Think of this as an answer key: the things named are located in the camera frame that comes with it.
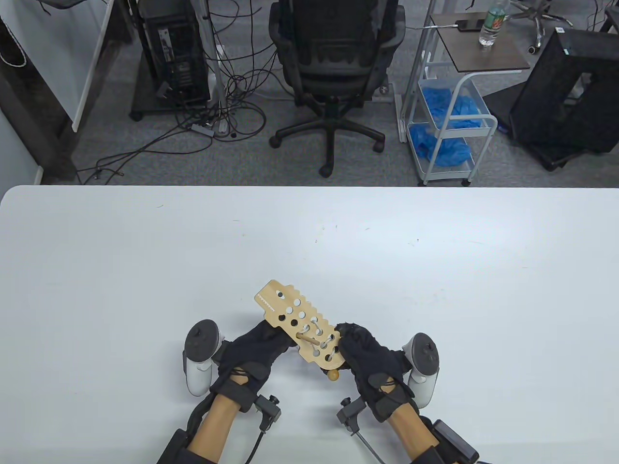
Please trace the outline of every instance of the hand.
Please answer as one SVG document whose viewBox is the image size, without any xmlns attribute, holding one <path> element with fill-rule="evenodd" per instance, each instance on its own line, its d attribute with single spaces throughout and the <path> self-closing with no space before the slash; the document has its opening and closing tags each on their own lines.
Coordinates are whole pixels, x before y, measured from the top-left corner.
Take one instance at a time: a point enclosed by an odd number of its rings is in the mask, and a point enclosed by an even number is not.
<svg viewBox="0 0 619 464">
<path fill-rule="evenodd" d="M 387 420 L 404 403 L 412 402 L 413 392 L 404 383 L 410 364 L 402 351 L 392 351 L 376 341 L 357 324 L 338 324 L 339 351 L 355 376 L 357 390 L 379 422 Z"/>
<path fill-rule="evenodd" d="M 249 332 L 228 344 L 219 364 L 219 378 L 211 390 L 217 391 L 226 380 L 232 378 L 252 393 L 258 393 L 269 378 L 273 362 L 295 345 L 281 328 L 274 328 L 265 320 L 260 321 Z"/>
</svg>

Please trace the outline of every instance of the water bottle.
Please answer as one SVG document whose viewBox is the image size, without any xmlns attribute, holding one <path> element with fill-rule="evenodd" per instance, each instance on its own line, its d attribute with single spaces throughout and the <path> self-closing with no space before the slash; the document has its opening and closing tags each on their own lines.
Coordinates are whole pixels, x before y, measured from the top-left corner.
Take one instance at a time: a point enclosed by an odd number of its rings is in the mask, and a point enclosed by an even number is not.
<svg viewBox="0 0 619 464">
<path fill-rule="evenodd" d="M 479 43 L 484 47 L 494 44 L 503 21 L 505 21 L 509 2 L 510 0 L 495 0 L 490 10 L 488 10 L 486 21 L 484 21 L 482 31 L 479 33 Z"/>
</svg>

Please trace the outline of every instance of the green bottle label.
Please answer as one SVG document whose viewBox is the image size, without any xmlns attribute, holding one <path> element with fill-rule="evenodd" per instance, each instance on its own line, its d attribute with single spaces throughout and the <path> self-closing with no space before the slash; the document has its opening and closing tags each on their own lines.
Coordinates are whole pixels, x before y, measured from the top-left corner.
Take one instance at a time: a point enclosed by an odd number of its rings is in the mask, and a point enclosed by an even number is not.
<svg viewBox="0 0 619 464">
<path fill-rule="evenodd" d="M 503 25 L 503 21 L 505 21 L 505 13 L 494 14 L 488 11 L 488 15 L 486 16 L 486 21 L 483 23 L 483 26 L 486 29 L 490 29 L 492 32 L 498 32 Z"/>
</svg>

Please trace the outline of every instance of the gray carpet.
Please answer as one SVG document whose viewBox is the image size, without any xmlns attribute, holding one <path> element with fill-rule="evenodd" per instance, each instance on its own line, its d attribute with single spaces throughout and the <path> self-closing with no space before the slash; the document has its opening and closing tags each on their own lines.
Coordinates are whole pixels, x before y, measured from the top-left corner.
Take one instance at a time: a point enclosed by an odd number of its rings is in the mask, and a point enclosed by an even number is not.
<svg viewBox="0 0 619 464">
<path fill-rule="evenodd" d="M 255 15 L 254 42 L 256 49 L 271 41 L 267 32 L 268 11 L 272 0 L 254 0 L 254 9 L 262 7 Z M 487 8 L 490 0 L 477 0 L 476 11 Z M 239 0 L 241 13 L 249 11 L 246 0 Z M 423 22 L 427 0 L 400 0 L 406 8 L 407 23 L 419 26 Z M 594 11 L 594 0 L 555 0 L 553 12 L 564 15 L 577 28 L 585 28 L 586 17 Z M 459 0 L 458 11 L 463 11 L 470 0 Z M 233 15 L 236 11 L 230 0 L 210 0 L 213 12 Z M 217 18 L 221 28 L 229 19 Z M 534 26 L 528 20 L 518 20 L 507 26 L 520 50 L 531 64 L 536 57 L 526 53 L 534 36 Z M 397 50 L 389 70 L 391 82 L 403 90 L 410 72 L 419 32 L 408 30 L 403 44 Z M 239 18 L 221 34 L 229 56 L 250 53 L 249 18 Z M 172 116 L 151 116 L 141 122 L 128 117 L 140 46 L 135 43 L 119 52 L 110 69 L 92 112 L 81 128 L 79 143 L 74 151 L 78 168 L 92 166 L 107 155 L 128 152 L 163 134 L 175 124 Z M 257 59 L 261 67 L 271 53 Z M 251 60 L 235 61 L 235 71 L 241 73 L 251 68 Z M 528 73 L 476 79 L 482 95 L 526 80 Z M 267 143 L 278 128 L 311 116 L 307 108 L 296 108 L 287 99 L 277 81 L 269 77 L 261 87 L 263 97 L 252 97 L 267 115 L 264 130 L 249 140 L 234 143 L 215 141 L 207 150 L 193 155 L 143 153 L 123 168 L 124 176 L 115 177 L 111 184 L 139 185 L 309 185 L 309 186 L 414 186 L 418 179 L 407 144 L 397 137 L 395 110 L 389 103 L 370 103 L 363 109 L 350 113 L 353 120 L 369 125 L 387 135 L 385 151 L 377 155 L 372 142 L 358 134 L 338 132 L 336 135 L 335 170 L 331 178 L 323 179 L 318 168 L 324 160 L 324 134 L 303 134 L 284 140 L 281 148 L 274 150 Z M 237 118 L 249 132 L 259 120 L 246 112 Z M 194 133 L 181 134 L 164 140 L 153 147 L 166 152 L 184 152 L 206 146 L 208 139 Z M 103 184 L 109 173 L 104 173 L 92 184 Z M 445 181 L 431 185 L 459 185 Z M 523 149 L 504 135 L 497 134 L 490 151 L 473 182 L 474 186 L 488 187 L 617 187 L 619 186 L 619 155 L 585 155 L 553 173 L 546 172 Z"/>
</svg>

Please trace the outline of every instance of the white vr controller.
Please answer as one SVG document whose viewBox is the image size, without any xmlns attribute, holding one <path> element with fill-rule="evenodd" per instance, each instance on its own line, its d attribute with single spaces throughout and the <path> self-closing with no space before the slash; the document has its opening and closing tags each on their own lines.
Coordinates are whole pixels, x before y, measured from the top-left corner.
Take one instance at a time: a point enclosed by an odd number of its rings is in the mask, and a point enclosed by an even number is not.
<svg viewBox="0 0 619 464">
<path fill-rule="evenodd" d="M 213 376 L 213 358 L 222 347 L 224 337 L 217 324 L 204 319 L 194 325 L 185 339 L 183 351 L 183 370 L 187 388 L 195 397 L 205 395 L 210 388 Z M 439 358 L 435 343 L 425 333 L 418 333 L 402 347 L 411 370 L 408 385 L 415 394 L 417 407 L 424 408 L 432 399 Z"/>
<path fill-rule="evenodd" d="M 425 333 L 419 332 L 402 347 L 404 356 L 411 365 L 409 388 L 415 394 L 415 404 L 419 409 L 426 407 L 438 377 L 438 350 L 434 341 Z"/>
<path fill-rule="evenodd" d="M 213 376 L 213 356 L 222 346 L 223 336 L 215 321 L 204 319 L 194 325 L 185 339 L 183 370 L 189 393 L 205 395 Z"/>
</svg>

